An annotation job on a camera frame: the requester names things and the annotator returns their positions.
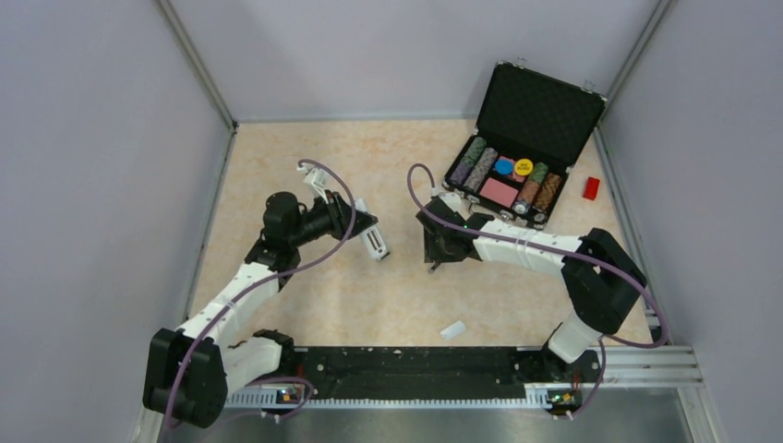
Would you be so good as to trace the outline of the white remote control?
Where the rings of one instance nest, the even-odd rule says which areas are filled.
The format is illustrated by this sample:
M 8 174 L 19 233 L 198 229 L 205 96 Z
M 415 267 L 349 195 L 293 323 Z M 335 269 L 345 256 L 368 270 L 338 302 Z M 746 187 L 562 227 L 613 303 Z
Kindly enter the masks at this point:
M 369 256 L 376 261 L 382 261 L 390 254 L 390 250 L 379 231 L 379 219 L 369 210 L 367 203 L 363 198 L 359 198 L 355 201 L 355 208 L 363 215 L 367 215 L 373 219 L 373 221 L 369 223 L 368 227 L 361 229 L 359 238 L 362 241 L 362 244 L 367 250 Z

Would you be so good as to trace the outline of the white battery cover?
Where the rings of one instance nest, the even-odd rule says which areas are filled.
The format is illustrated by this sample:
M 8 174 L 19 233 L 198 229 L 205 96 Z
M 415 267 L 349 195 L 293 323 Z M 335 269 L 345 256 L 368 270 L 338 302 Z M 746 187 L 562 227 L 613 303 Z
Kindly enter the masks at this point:
M 440 331 L 440 337 L 445 341 L 453 340 L 466 332 L 466 325 L 462 320 L 453 322 Z

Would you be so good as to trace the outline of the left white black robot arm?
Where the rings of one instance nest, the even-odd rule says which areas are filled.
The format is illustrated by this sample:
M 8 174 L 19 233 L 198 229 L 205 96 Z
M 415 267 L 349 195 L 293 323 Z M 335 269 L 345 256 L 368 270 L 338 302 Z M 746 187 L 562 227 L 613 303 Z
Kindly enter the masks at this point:
M 268 375 L 285 381 L 296 358 L 284 349 L 288 337 L 273 332 L 240 340 L 241 330 L 262 305 L 304 270 L 301 246 L 330 236 L 342 245 L 361 237 L 376 259 L 386 256 L 378 218 L 363 202 L 350 204 L 326 190 L 307 208 L 295 194 L 271 195 L 259 239 L 235 276 L 196 315 L 176 329 L 160 329 L 150 344 L 142 391 L 145 409 L 201 428 L 211 426 L 228 398 Z

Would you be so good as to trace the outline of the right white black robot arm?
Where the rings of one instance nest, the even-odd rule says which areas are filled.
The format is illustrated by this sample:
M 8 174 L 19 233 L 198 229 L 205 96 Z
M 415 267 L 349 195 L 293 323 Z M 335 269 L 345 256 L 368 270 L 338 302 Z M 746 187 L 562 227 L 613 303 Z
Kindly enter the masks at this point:
M 464 218 L 454 206 L 454 199 L 444 194 L 416 214 L 428 262 L 470 258 L 505 263 L 564 282 L 572 312 L 547 339 L 541 355 L 544 373 L 554 380 L 567 379 L 591 344 L 616 334 L 646 288 L 645 275 L 606 230 L 594 228 L 582 236 L 549 234 L 486 213 Z

